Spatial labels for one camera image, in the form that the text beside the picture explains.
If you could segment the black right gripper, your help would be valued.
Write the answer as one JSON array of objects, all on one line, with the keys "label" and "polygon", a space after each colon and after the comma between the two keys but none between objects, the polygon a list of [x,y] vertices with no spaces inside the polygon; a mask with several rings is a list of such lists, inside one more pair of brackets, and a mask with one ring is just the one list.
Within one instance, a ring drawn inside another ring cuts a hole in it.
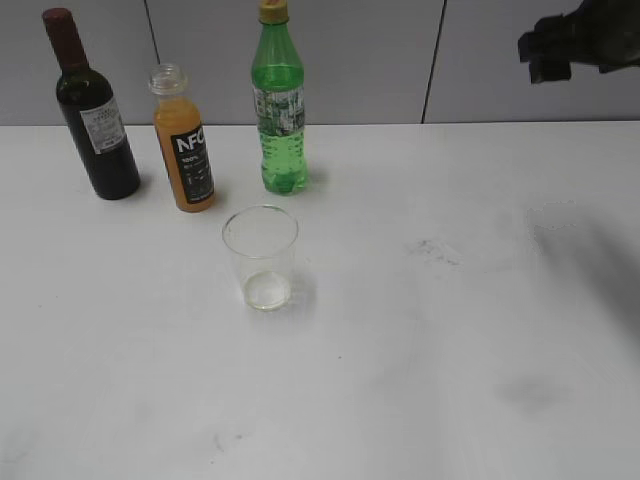
[{"label": "black right gripper", "polygon": [[639,1],[583,1],[565,16],[538,20],[517,47],[531,84],[568,81],[571,64],[595,66],[600,73],[638,67]]}]

